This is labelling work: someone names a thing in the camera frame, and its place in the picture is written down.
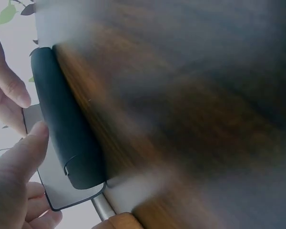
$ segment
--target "metal plate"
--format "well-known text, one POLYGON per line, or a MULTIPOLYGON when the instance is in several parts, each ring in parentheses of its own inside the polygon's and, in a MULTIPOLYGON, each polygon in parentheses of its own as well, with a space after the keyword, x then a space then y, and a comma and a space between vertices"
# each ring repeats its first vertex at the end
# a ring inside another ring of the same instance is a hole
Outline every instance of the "metal plate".
MULTIPOLYGON (((43 120, 39 104, 24 109, 23 115, 27 132, 32 129, 36 122, 43 120)), ((38 173, 46 190, 49 204, 54 211, 90 200, 102 193, 105 188, 105 183, 103 183, 85 190, 75 189, 64 174, 51 139, 49 140, 46 157, 39 167, 38 173)))

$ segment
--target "finger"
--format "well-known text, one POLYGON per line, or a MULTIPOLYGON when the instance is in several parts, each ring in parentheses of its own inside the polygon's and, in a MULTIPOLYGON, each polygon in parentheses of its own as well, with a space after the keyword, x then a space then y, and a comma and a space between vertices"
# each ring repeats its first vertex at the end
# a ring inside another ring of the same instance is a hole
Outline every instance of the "finger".
POLYGON ((0 120, 15 129, 22 136, 26 135, 21 108, 8 98, 0 89, 0 120))
POLYGON ((27 196, 28 199, 42 197, 45 190, 42 184, 38 182, 29 182, 27 184, 27 196))
POLYGON ((28 211, 25 221, 31 222, 32 220, 41 216, 44 212, 50 209, 50 205, 45 195, 40 198, 29 199, 28 211))
POLYGON ((30 222, 33 229, 54 229, 62 220, 61 211, 49 210, 42 217, 34 219, 30 222))
POLYGON ((44 160, 48 140, 49 130, 46 124, 38 122, 25 139, 0 157, 1 171, 8 178, 27 184, 44 160))
POLYGON ((0 88, 4 94, 23 108, 31 105, 24 82, 4 62, 0 63, 0 88))

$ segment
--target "wood grain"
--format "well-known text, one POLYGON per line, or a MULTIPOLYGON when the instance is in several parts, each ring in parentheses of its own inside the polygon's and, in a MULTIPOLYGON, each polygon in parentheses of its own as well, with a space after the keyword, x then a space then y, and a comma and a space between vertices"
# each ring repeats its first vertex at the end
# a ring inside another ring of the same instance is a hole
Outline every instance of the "wood grain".
POLYGON ((136 218, 130 213, 112 216, 92 229, 143 229, 136 218))
POLYGON ((146 229, 286 229, 286 0, 38 0, 43 46, 146 229))

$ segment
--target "dark wood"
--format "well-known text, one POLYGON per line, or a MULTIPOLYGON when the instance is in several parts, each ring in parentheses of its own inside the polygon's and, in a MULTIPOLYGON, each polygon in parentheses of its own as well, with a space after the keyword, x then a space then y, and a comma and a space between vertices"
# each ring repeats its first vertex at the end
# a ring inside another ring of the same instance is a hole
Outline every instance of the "dark wood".
POLYGON ((286 0, 38 0, 36 17, 116 212, 146 229, 286 229, 286 0))

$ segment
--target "wallpaper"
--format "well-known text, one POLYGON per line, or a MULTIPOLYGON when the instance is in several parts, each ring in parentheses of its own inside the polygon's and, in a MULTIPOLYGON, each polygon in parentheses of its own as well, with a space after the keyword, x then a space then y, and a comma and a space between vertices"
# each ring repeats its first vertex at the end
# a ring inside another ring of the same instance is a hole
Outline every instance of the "wallpaper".
MULTIPOLYGON (((25 82, 32 104, 38 104, 30 58, 38 48, 34 4, 31 0, 0 0, 0 41, 8 65, 25 82)), ((0 122, 0 155, 20 138, 0 122)))

